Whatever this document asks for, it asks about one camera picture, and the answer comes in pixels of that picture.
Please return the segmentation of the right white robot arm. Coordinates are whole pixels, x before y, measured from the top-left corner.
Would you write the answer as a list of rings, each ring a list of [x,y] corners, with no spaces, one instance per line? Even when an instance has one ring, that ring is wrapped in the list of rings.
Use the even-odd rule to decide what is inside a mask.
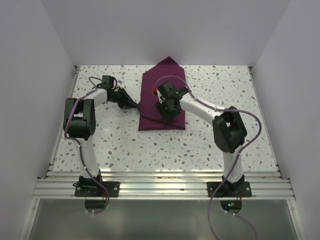
[[[224,166],[221,187],[216,187],[215,191],[219,197],[238,194],[245,182],[239,151],[245,143],[247,130],[237,109],[233,106],[222,109],[201,101],[186,87],[178,89],[170,81],[153,87],[152,93],[158,97],[155,107],[165,123],[185,111],[212,126],[214,143],[222,151]]]

